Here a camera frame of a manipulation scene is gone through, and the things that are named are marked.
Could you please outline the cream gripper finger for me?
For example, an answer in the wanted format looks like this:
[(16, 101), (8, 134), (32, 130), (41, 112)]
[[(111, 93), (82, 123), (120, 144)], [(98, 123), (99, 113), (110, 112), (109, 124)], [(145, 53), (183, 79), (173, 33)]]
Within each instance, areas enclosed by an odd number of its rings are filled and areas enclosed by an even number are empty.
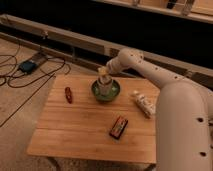
[(105, 66), (98, 68), (98, 75), (99, 76), (105, 76), (108, 74), (108, 69)]
[(110, 76), (100, 76), (98, 78), (98, 87), (101, 95), (108, 95), (112, 88), (113, 80)]

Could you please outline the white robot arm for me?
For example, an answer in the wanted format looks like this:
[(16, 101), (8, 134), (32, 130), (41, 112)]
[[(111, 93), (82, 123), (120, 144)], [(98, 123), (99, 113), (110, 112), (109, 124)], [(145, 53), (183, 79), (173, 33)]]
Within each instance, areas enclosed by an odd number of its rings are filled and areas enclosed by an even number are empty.
[(156, 102), (156, 171), (213, 171), (209, 119), (213, 91), (124, 48), (98, 69), (106, 82), (111, 74), (132, 68), (160, 89)]

